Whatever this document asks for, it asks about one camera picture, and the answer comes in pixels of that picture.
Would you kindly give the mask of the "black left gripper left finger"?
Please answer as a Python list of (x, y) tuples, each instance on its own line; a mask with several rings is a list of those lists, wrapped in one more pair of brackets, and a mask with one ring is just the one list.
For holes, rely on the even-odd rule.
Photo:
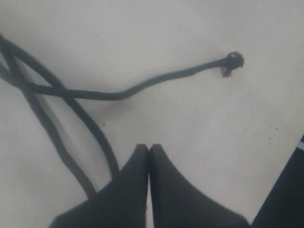
[(57, 216), (50, 227), (145, 227), (148, 172), (148, 148), (139, 144), (118, 175), (96, 196)]

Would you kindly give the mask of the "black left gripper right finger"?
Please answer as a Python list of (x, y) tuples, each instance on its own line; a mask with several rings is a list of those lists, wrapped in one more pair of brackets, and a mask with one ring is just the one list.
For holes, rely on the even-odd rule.
[(187, 181), (160, 144), (150, 148), (149, 175), (154, 227), (249, 227), (242, 215), (215, 202)]

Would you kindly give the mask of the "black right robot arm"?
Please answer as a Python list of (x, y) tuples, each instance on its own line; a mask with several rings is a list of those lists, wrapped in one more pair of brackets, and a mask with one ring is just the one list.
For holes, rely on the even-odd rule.
[(297, 144), (292, 156), (271, 189), (253, 228), (304, 227), (304, 140)]

